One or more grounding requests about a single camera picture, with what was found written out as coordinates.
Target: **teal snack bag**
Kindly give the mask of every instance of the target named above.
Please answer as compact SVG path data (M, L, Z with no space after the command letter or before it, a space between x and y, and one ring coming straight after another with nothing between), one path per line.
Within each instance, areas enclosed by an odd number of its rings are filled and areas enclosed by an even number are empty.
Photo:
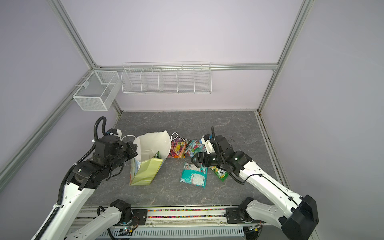
M185 163L180 182L205 188L207 183L207 167L196 167L192 163Z

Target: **wire basket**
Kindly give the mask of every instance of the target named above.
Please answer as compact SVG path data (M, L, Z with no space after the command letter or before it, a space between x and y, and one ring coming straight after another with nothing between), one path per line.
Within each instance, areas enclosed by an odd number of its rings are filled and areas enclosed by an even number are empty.
M94 70L73 95L84 111L108 111L120 90L116 71Z
M212 92L209 65L124 66L121 83L126 94Z

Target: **black mounting plate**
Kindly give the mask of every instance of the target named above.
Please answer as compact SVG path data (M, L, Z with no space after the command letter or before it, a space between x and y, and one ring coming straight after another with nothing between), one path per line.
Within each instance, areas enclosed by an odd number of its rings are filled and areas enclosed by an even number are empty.
M128 225L137 225L137 222L139 221L139 225L145 225L145 222L147 220L147 209L132 209L133 212L133 218L132 221Z
M238 207L227 207L224 216L227 218L227 223L260 223L259 220L252 220L252 222L243 222L240 220Z

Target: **green snack package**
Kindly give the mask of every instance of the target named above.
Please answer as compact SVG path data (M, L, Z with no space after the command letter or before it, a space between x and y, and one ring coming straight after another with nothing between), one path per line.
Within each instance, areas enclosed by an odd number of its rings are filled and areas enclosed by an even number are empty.
M218 169L216 166L212 166L212 167L209 167L209 168L216 174L216 176L217 176L222 182L224 182L225 179L228 177L228 172L227 172L227 171Z
M153 156L153 158L159 158L159 156L160 156L160 151L159 152L157 152L156 154L155 154L155 156Z

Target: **white paper bag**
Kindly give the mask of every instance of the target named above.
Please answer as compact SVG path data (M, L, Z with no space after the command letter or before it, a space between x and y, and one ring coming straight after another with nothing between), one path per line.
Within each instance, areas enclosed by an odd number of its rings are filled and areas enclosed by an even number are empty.
M130 185L148 185L151 183L157 171L160 169L164 160L170 153L171 142L172 140L170 139L167 131L150 132L137 137L133 141L134 144L137 144L137 156L131 163L131 177L129 180ZM159 158L154 159L153 157L157 152L159 152ZM146 169L142 169L139 172L143 162L146 162ZM149 167L148 164L155 164L155 166Z

